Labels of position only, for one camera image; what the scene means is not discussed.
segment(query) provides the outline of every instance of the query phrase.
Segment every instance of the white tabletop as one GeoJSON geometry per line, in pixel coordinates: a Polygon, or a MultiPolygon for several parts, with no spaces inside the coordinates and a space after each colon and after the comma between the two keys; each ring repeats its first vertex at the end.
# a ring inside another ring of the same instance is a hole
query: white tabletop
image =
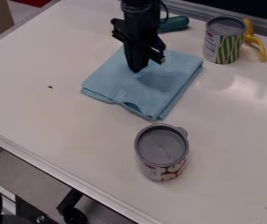
{"type": "MultiPolygon", "coordinates": [[[[188,130],[188,166],[155,183],[133,150],[149,123],[80,94],[121,45],[121,16],[115,0],[66,0],[0,40],[0,145],[138,223],[267,224],[267,63],[248,46],[234,64],[205,61],[164,120],[188,130]]],[[[202,57],[205,24],[190,26],[162,39],[202,57]]]]}

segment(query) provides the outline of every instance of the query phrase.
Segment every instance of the can lid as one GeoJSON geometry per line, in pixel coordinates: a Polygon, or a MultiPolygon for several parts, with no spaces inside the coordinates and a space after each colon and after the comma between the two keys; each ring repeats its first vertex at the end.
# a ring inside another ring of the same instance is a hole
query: can lid
{"type": "Polygon", "coordinates": [[[141,160],[156,166],[174,165],[184,159],[189,146],[179,129],[165,124],[154,124],[139,132],[135,150],[141,160]]]}
{"type": "Polygon", "coordinates": [[[207,22],[207,28],[222,36],[236,36],[244,34],[245,23],[236,17],[213,17],[207,22]]]}

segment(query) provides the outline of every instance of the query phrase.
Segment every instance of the tin can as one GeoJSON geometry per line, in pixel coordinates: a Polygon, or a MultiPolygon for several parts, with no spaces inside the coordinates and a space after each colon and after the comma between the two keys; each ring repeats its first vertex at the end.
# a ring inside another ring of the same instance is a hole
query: tin can
{"type": "Polygon", "coordinates": [[[230,64],[239,58],[245,23],[236,17],[213,17],[207,22],[204,57],[216,64],[230,64]]]}
{"type": "Polygon", "coordinates": [[[140,171],[149,179],[175,179],[186,167],[189,142],[183,128],[153,124],[138,133],[134,144],[140,171]]]}

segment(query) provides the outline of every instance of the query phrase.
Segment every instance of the blue cloth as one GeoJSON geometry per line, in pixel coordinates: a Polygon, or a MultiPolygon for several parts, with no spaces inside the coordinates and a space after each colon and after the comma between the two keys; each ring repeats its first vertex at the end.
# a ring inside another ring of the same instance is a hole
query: blue cloth
{"type": "Polygon", "coordinates": [[[203,60],[165,51],[166,62],[133,73],[120,48],[82,83],[81,92],[99,101],[119,104],[151,120],[162,120],[199,73],[203,60]]]}

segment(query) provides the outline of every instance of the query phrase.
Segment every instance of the floor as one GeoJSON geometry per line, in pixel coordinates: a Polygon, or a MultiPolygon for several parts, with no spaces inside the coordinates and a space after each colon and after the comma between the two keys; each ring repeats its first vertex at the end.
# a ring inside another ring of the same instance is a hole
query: floor
{"type": "MultiPolygon", "coordinates": [[[[58,1],[52,0],[43,8],[8,1],[15,22],[14,29],[58,1]]],[[[27,200],[58,223],[64,223],[56,211],[56,206],[70,191],[70,187],[6,151],[0,153],[0,186],[27,200]]],[[[88,197],[83,197],[76,207],[88,217],[90,224],[133,224],[132,221],[88,197]]]]}

